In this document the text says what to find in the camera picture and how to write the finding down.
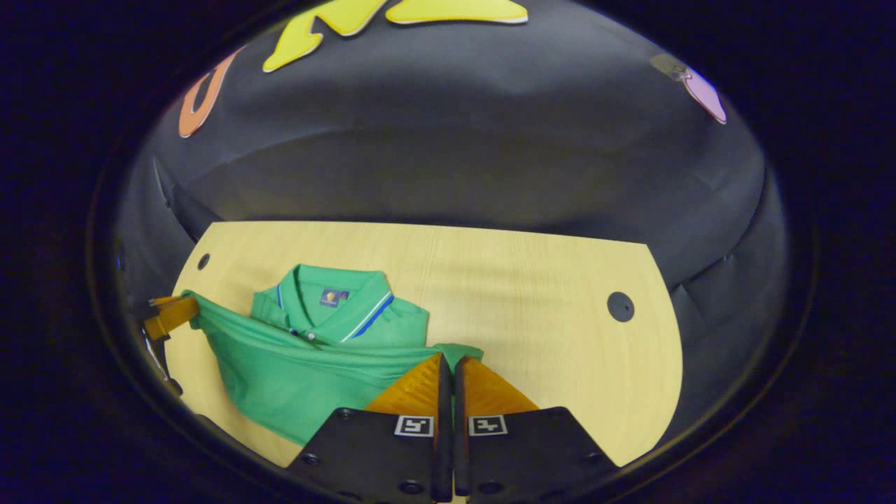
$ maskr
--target screw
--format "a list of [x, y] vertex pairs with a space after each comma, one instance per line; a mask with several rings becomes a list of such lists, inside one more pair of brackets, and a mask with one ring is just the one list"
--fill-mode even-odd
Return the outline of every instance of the screw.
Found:
[[423, 486], [418, 482], [407, 480], [406, 482], [398, 485], [398, 489], [407, 493], [408, 495], [417, 495], [418, 493], [423, 491]]
[[302, 462], [304, 462], [308, 465], [319, 465], [321, 463], [320, 457], [318, 457], [317, 455], [315, 455], [313, 453], [303, 453], [301, 458], [302, 458]]
[[596, 463], [600, 462], [601, 459], [603, 459], [603, 456], [601, 456], [601, 454], [596, 451], [592, 451], [584, 458], [585, 464], [589, 465], [595, 465]]

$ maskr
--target shirt collar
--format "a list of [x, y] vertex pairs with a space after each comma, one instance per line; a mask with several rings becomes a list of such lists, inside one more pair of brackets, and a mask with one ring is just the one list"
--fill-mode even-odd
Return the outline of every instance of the shirt collar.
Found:
[[[326, 284], [335, 272], [348, 274], [358, 287], [337, 312], [319, 326], [313, 326], [299, 297], [301, 282]], [[359, 335], [392, 301], [392, 290], [383, 272], [333, 270], [309, 265], [297, 265], [280, 282], [280, 298], [289, 316], [289, 325], [301, 335], [322, 343], [342, 343]]]

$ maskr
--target light wood tabletop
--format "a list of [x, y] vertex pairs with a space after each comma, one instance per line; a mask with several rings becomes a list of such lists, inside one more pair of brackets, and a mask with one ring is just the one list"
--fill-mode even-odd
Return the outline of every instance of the light wood tabletop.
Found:
[[[207, 265], [197, 265], [205, 254]], [[218, 222], [174, 294], [190, 289], [248, 316], [253, 293], [296, 264], [383, 271], [399, 298], [430, 313], [427, 344], [465, 343], [539, 407], [565, 406], [625, 465], [666, 430], [682, 379], [675, 312], [647, 246], [538, 233], [357, 222]], [[623, 292], [634, 316], [611, 317]], [[195, 412], [274, 464], [300, 446], [230, 401], [204, 334], [165, 343], [168, 370]]]

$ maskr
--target black fabric backdrop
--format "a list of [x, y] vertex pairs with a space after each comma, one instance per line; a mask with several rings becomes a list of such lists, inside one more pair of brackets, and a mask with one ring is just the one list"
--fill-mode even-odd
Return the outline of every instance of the black fabric backdrop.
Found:
[[253, 40], [186, 139], [183, 101], [170, 107], [135, 163], [120, 225], [133, 301], [171, 292], [189, 237], [217, 220], [646, 243], [682, 336], [664, 439], [681, 433], [774, 333], [786, 290], [779, 193], [744, 121], [726, 102], [718, 124], [650, 65], [664, 49], [585, 6], [529, 0], [523, 25], [403, 28], [383, 16], [396, 3], [350, 39], [318, 20], [322, 45], [270, 74], [262, 62], [281, 30]]
[[[0, 353], [5, 499], [315, 499], [219, 449], [162, 400], [155, 379], [140, 379], [136, 359], [123, 365], [122, 320], [106, 313], [101, 324], [90, 303], [114, 290], [101, 271], [114, 257], [97, 255], [85, 226], [102, 168], [108, 183], [120, 182], [123, 157], [170, 97], [293, 8], [237, 0], [0, 8], [11, 21], [4, 55], [15, 58], [0, 75], [12, 251]], [[606, 0], [601, 8], [688, 55], [726, 91], [775, 160], [790, 218], [817, 222], [814, 254], [795, 261], [818, 268], [817, 295], [805, 319], [788, 305], [785, 318], [805, 330], [787, 367], [739, 421], [700, 433], [687, 459], [677, 452], [658, 479], [648, 471], [647, 485], [622, 502], [893, 501], [893, 4]], [[103, 229], [115, 198], [96, 201], [92, 221]], [[110, 324], [115, 332], [99, 337]]]

